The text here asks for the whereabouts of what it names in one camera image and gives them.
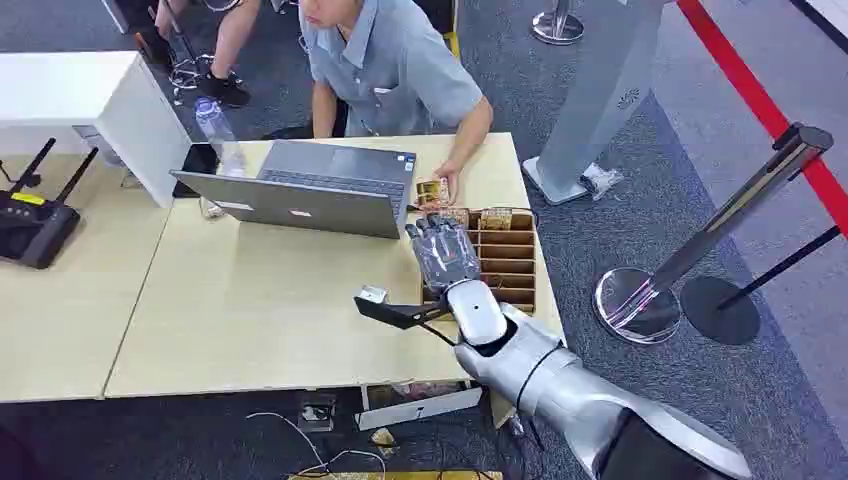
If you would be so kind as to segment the person's left hand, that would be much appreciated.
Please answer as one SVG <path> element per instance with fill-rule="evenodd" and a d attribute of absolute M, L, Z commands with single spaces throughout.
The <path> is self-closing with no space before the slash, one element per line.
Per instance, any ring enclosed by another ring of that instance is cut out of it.
<path fill-rule="evenodd" d="M 444 180 L 447 185 L 448 198 L 443 202 L 444 205 L 453 205 L 456 202 L 462 170 L 463 166 L 460 163 L 446 161 L 434 171 L 434 177 L 437 180 Z"/>

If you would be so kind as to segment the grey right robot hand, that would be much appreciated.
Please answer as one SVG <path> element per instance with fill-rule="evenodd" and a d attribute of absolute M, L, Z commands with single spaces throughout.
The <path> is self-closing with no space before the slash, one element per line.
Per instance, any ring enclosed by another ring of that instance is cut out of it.
<path fill-rule="evenodd" d="M 407 223 L 405 231 L 424 285 L 435 296 L 441 296 L 456 283 L 480 279 L 480 260 L 467 229 L 457 220 L 428 213 Z"/>

